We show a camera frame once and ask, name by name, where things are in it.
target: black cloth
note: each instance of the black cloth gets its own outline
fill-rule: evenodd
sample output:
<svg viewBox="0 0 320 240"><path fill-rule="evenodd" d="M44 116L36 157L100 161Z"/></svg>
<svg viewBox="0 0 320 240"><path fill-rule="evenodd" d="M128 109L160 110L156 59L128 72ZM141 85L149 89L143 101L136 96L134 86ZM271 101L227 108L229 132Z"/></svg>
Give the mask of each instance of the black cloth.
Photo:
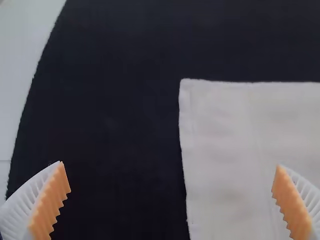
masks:
<svg viewBox="0 0 320 240"><path fill-rule="evenodd" d="M21 117L7 196L63 161L54 240L188 240L182 78L317 81L317 0L67 0Z"/></svg>

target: black ribbed fabric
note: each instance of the black ribbed fabric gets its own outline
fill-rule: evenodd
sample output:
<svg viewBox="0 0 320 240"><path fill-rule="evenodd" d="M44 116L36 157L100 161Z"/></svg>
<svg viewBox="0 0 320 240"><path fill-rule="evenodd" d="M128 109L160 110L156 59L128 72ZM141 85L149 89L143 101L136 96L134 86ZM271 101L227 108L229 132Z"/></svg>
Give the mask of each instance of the black ribbed fabric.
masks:
<svg viewBox="0 0 320 240"><path fill-rule="evenodd" d="M52 239L188 240L180 80L317 81L319 4L68 0L32 81L7 196L60 160L72 193Z"/></svg>

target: white table surface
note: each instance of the white table surface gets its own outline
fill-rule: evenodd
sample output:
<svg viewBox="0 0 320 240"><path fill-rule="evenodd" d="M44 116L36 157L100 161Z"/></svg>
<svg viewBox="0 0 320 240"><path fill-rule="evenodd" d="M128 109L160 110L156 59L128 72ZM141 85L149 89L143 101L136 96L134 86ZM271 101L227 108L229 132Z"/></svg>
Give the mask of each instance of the white table surface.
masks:
<svg viewBox="0 0 320 240"><path fill-rule="evenodd" d="M66 0L0 0L0 205L38 61Z"/></svg>

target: orange serrated gripper pad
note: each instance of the orange serrated gripper pad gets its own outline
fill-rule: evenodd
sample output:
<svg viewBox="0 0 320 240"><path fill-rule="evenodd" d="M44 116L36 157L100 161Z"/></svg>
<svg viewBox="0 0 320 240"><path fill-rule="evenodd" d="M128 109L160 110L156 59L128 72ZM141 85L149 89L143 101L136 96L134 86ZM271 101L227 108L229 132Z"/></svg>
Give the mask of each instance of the orange serrated gripper pad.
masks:
<svg viewBox="0 0 320 240"><path fill-rule="evenodd" d="M283 220L287 222L286 228L291 231L290 237L294 240L308 240L312 231L312 218L295 183L283 166L276 167L271 191L284 215Z"/></svg>
<svg viewBox="0 0 320 240"><path fill-rule="evenodd" d="M44 186L28 225L34 240L51 239L49 234L54 231L59 208L64 206L63 201L70 192L65 165L60 162Z"/></svg>

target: cloth fold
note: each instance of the cloth fold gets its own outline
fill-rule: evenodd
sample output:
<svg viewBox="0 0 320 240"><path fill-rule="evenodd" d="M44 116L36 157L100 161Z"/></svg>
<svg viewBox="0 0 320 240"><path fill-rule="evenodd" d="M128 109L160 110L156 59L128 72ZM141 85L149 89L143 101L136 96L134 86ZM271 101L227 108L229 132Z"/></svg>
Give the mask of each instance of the cloth fold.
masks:
<svg viewBox="0 0 320 240"><path fill-rule="evenodd" d="M290 239L277 164L320 187L320 84L183 79L179 134L191 240Z"/></svg>

